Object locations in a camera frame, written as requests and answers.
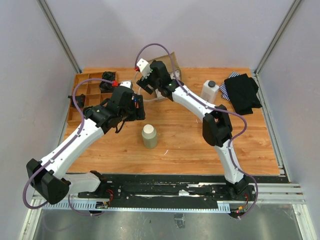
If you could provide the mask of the wooden compartment tray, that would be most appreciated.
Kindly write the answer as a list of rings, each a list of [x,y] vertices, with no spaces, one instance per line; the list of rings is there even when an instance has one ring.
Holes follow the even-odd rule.
[[[75,88],[79,83],[90,79],[90,81],[83,83],[76,91],[75,95],[85,95],[85,104],[83,108],[96,106],[103,102],[105,99],[110,98],[112,93],[101,93],[99,84],[101,81],[110,82],[108,80],[102,79],[103,72],[94,72],[94,73],[79,73],[74,77],[73,88]],[[120,82],[117,80],[117,73],[115,72],[115,81],[113,85],[117,87]]]

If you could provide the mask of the blue white striped cloth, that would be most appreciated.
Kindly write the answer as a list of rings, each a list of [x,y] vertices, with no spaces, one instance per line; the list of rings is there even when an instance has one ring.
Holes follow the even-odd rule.
[[[230,75],[229,75],[229,79],[234,78],[240,76],[240,74],[236,71],[233,71]],[[227,91],[227,87],[226,84],[223,83],[220,87],[219,90],[221,91],[221,97],[227,101],[230,101],[229,95],[228,95],[228,91]]]

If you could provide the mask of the white bottle grey cap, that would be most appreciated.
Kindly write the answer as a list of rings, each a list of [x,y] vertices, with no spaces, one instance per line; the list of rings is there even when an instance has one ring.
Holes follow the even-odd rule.
[[[213,80],[206,80],[202,86],[200,97],[213,104],[219,92],[219,86]]]

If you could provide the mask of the beige canvas bag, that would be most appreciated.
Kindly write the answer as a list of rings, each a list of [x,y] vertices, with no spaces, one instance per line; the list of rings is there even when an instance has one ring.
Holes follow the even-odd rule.
[[[181,73],[175,52],[153,60],[139,58],[135,70],[141,73],[137,85],[148,94],[158,91],[164,98],[173,101],[173,93],[183,83],[177,74]]]

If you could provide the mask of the cream bottle beige cap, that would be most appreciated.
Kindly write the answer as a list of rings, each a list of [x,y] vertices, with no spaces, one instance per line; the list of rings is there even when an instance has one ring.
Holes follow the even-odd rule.
[[[147,149],[154,149],[158,144],[157,131],[151,124],[146,124],[142,129],[143,144]]]

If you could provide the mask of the black garment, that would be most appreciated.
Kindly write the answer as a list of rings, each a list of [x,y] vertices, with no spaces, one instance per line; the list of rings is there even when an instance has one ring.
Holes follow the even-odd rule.
[[[246,73],[224,80],[230,102],[234,111],[239,115],[249,115],[253,109],[262,107],[257,97],[258,85]]]

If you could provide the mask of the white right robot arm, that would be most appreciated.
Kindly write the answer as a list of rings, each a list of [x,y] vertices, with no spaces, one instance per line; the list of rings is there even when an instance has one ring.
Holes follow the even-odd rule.
[[[222,163],[227,196],[232,200],[240,199],[249,183],[233,147],[233,128],[225,106],[215,106],[204,101],[179,79],[171,78],[162,61],[149,63],[141,58],[134,65],[135,71],[142,75],[137,81],[139,87],[149,94],[158,90],[163,97],[187,108],[201,120],[202,137],[208,145],[214,147]]]

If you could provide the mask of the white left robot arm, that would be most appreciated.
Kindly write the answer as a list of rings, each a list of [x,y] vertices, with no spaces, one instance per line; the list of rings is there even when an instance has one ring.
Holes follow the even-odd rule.
[[[97,171],[68,174],[73,162],[96,140],[112,128],[119,133],[125,122],[144,120],[142,95],[133,91],[131,81],[123,81],[111,98],[82,113],[81,124],[55,150],[41,160],[26,164],[27,186],[32,186],[45,200],[57,204],[66,196],[88,192],[96,198],[107,193],[107,179]]]

